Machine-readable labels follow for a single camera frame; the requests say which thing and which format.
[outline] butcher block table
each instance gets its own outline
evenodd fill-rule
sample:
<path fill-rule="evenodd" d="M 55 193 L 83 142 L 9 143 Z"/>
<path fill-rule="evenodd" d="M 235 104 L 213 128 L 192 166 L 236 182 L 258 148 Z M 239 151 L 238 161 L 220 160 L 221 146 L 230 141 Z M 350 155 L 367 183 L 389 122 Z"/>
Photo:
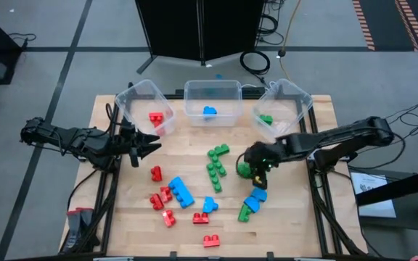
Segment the butcher block table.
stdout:
<path fill-rule="evenodd" d="M 176 128 L 160 139 L 162 147 L 140 160 L 137 168 L 131 166 L 127 155 L 122 157 L 107 256 L 168 257 L 175 251 L 179 257 L 265 257 L 267 252 L 273 252 L 275 257 L 321 257 L 305 162 L 282 163 L 272 169 L 268 174 L 267 201 L 261 204 L 259 212 L 250 215 L 249 222 L 238 221 L 243 201 L 253 185 L 251 180 L 236 174 L 235 161 L 255 141 L 263 141 L 251 126 L 250 108 L 255 100 L 243 101 L 244 114 L 230 128 L 192 127 L 184 114 L 184 101 L 169 102 L 176 111 Z M 90 127 L 107 128 L 106 103 L 113 105 L 114 96 L 96 97 Z M 337 127 L 330 96 L 313 96 L 313 107 L 319 131 Z M 306 122 L 311 132 L 307 115 Z M 299 126 L 293 132 L 300 132 Z M 230 147 L 230 152 L 220 158 L 228 174 L 219 178 L 223 191 L 216 194 L 205 169 L 210 162 L 206 154 L 221 144 Z M 155 165 L 162 168 L 161 182 L 151 180 L 150 169 Z M 335 169 L 349 175 L 343 162 Z M 91 171 L 89 163 L 81 163 L 76 183 Z M 154 210 L 149 198 L 153 193 L 160 193 L 160 187 L 167 186 L 176 176 L 186 184 L 194 204 L 182 209 L 175 197 L 166 203 L 164 210 L 173 210 L 176 219 L 176 224 L 168 228 L 161 215 L 163 210 Z M 328 176 L 337 221 L 357 247 L 366 252 L 351 182 L 333 173 Z M 94 207 L 99 177 L 97 173 L 79 187 L 70 210 Z M 194 225 L 193 214 L 202 212 L 205 196 L 213 196 L 219 208 L 209 214 L 209 224 Z M 328 251 L 333 253 L 328 222 L 323 220 Z M 97 231 L 100 240 L 104 224 L 103 218 Z M 62 240 L 67 231 L 66 223 Z M 219 236 L 221 245 L 204 248 L 203 237 L 213 234 Z"/>

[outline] clear plastic bin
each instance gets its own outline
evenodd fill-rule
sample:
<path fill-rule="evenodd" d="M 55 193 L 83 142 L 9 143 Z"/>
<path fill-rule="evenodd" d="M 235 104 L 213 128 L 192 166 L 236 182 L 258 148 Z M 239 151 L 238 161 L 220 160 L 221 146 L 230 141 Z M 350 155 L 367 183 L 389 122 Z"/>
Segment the clear plastic bin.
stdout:
<path fill-rule="evenodd" d="M 269 90 L 251 110 L 253 126 L 269 141 L 287 133 L 299 132 L 298 122 L 312 107 L 312 97 L 294 83 L 280 79 L 271 84 Z M 261 115 L 272 116 L 271 125 Z"/>
<path fill-rule="evenodd" d="M 159 88 L 150 80 L 142 80 L 115 97 L 123 116 L 142 132 L 164 136 L 175 129 L 175 111 Z M 162 112 L 163 121 L 154 126 L 151 112 Z"/>
<path fill-rule="evenodd" d="M 217 114 L 203 114 L 205 107 Z M 193 126 L 233 126 L 243 114 L 241 83 L 237 80 L 190 80 L 185 83 L 185 114 Z"/>

